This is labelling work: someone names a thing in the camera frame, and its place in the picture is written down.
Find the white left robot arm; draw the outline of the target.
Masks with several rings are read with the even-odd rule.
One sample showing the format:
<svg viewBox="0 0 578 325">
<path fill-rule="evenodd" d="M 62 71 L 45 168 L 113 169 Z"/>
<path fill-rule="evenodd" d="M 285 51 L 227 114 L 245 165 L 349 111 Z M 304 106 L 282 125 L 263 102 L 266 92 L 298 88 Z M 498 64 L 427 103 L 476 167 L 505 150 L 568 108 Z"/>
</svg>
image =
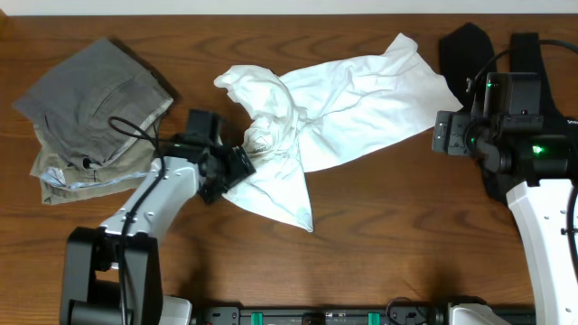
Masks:
<svg viewBox="0 0 578 325">
<path fill-rule="evenodd" d="M 210 204 L 255 172 L 246 151 L 212 140 L 169 146 L 129 200 L 67 240 L 60 322 L 188 324 L 192 304 L 163 294 L 159 246 L 182 206 Z"/>
</svg>

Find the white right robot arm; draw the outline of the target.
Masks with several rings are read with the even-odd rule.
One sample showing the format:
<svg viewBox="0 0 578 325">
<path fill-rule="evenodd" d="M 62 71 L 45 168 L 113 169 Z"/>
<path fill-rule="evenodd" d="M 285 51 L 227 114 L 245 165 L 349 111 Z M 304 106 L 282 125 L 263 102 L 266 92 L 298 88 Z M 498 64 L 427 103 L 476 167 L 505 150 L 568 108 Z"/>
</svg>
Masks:
<svg viewBox="0 0 578 325">
<path fill-rule="evenodd" d="M 440 111 L 432 148 L 470 157 L 504 200 L 526 254 L 536 323 L 577 322 L 577 123 L 540 107 L 535 73 L 487 75 L 470 111 Z"/>
</svg>

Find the white t-shirt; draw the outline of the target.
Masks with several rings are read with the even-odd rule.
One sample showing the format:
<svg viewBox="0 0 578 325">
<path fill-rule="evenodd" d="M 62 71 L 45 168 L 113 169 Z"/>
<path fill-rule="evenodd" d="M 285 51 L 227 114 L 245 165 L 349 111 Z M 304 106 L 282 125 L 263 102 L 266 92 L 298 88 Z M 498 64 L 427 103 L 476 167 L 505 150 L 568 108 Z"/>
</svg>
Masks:
<svg viewBox="0 0 578 325">
<path fill-rule="evenodd" d="M 334 60 L 278 76 L 234 65 L 214 84 L 252 123 L 243 147 L 256 171 L 224 197 L 234 205 L 308 232 L 305 175 L 351 162 L 432 127 L 461 103 L 446 79 L 398 34 L 380 55 Z"/>
</svg>

